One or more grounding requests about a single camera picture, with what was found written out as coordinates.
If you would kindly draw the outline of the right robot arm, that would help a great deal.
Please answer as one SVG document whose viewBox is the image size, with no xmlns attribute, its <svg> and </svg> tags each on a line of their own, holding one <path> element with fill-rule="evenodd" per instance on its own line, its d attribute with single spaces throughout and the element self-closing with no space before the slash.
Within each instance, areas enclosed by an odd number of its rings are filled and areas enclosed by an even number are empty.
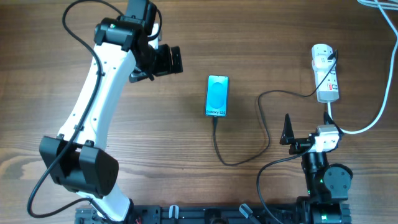
<svg viewBox="0 0 398 224">
<path fill-rule="evenodd" d="M 338 148 L 343 131 L 324 114 L 324 124 L 317 126 L 307 138 L 296 138 L 290 116 L 285 115 L 281 145 L 288 145 L 289 154 L 302 158 L 308 195 L 296 200 L 296 223 L 351 223 L 348 191 L 353 179 L 352 170 L 343 164 L 330 164 L 327 154 Z"/>
</svg>

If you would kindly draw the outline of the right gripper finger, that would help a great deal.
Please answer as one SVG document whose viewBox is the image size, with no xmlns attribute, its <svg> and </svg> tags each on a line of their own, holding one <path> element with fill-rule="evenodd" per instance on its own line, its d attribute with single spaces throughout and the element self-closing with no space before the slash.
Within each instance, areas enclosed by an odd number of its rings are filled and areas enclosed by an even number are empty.
<svg viewBox="0 0 398 224">
<path fill-rule="evenodd" d="M 280 137 L 280 141 L 279 144 L 280 145 L 288 145 L 288 144 L 293 144 L 295 141 L 295 136 L 294 136 L 294 132 L 292 129 L 292 123 L 290 120 L 290 116 L 287 113 L 285 115 L 285 119 L 284 119 L 284 128 Z"/>
<path fill-rule="evenodd" d="M 323 121 L 324 124 L 330 124 L 333 125 L 337 130 L 338 130 L 338 135 L 339 137 L 344 136 L 344 132 L 340 129 L 340 127 L 334 122 L 334 120 L 331 118 L 331 116 L 328 114 L 328 112 L 324 112 L 323 114 Z"/>
</svg>

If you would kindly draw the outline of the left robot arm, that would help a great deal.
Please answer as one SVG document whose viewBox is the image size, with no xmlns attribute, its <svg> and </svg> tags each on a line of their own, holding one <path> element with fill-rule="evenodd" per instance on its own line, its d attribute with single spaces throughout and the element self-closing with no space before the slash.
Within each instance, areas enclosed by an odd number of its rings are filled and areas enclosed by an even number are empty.
<svg viewBox="0 0 398 224">
<path fill-rule="evenodd" d="M 92 62 L 78 100 L 58 134 L 39 146 L 45 177 L 92 204 L 106 223 L 136 223 L 134 204 L 116 183 L 118 161 L 106 152 L 109 125 L 126 82 L 180 73 L 179 47 L 159 44 L 162 15 L 150 1 L 95 27 Z"/>
</svg>

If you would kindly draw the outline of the Galaxy smartphone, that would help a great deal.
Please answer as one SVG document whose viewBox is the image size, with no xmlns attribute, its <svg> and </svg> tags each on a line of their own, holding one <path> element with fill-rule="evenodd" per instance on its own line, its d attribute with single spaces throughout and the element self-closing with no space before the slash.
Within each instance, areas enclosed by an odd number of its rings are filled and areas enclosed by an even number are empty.
<svg viewBox="0 0 398 224">
<path fill-rule="evenodd" d="M 206 89 L 205 115 L 225 117 L 228 107 L 229 78 L 210 75 Z"/>
</svg>

